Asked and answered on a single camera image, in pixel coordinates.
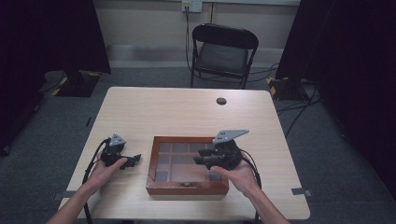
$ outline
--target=chair seat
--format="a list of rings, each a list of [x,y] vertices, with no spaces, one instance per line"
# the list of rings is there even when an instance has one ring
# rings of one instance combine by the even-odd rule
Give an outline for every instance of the chair seat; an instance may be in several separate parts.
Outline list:
[[[196,67],[244,75],[247,69],[248,50],[204,43]]]

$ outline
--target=forearm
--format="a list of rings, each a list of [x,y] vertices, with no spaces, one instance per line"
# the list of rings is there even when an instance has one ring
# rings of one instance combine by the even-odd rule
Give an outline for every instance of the forearm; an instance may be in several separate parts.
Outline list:
[[[94,192],[95,190],[89,185],[82,185],[73,197],[71,197],[49,221],[47,221],[47,224],[75,223],[84,204]]]
[[[251,203],[256,208],[256,211],[263,223],[289,223],[260,188],[255,188],[245,195],[250,199]]]

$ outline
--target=metal bracket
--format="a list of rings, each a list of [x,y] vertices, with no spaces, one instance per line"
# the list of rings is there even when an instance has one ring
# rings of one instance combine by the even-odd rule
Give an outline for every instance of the metal bracket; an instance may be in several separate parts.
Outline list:
[[[116,133],[113,133],[113,136],[111,137],[109,145],[111,147],[115,147],[115,146],[119,146],[119,145],[124,145],[125,143],[126,143],[126,141],[123,138],[121,138]]]
[[[213,144],[229,142],[236,137],[244,135],[245,133],[248,133],[248,130],[220,131],[218,135],[213,139]]]

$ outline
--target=chair backrest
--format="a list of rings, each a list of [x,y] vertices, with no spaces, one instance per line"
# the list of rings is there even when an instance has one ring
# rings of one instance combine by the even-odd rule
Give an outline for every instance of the chair backrest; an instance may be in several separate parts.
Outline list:
[[[259,46],[259,39],[245,29],[205,23],[198,25],[192,31],[192,39],[200,42],[223,45],[239,49],[253,49]]]

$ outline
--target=handheld controller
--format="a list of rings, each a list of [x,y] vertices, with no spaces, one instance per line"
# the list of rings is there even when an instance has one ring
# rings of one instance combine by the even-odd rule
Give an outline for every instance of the handheld controller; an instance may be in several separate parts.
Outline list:
[[[111,166],[117,160],[121,158],[127,158],[128,161],[125,162],[120,169],[124,170],[126,167],[134,167],[140,160],[141,154],[133,156],[133,157],[125,157],[121,156],[121,152],[125,146],[126,141],[122,139],[119,135],[113,134],[110,141],[106,142],[105,149],[103,149],[101,155],[101,161],[105,163],[105,166]]]
[[[226,170],[233,170],[242,160],[241,149],[234,139],[248,130],[220,131],[213,139],[215,149],[200,149],[200,157],[194,157],[196,164],[205,165],[208,170],[212,166],[220,166]]]

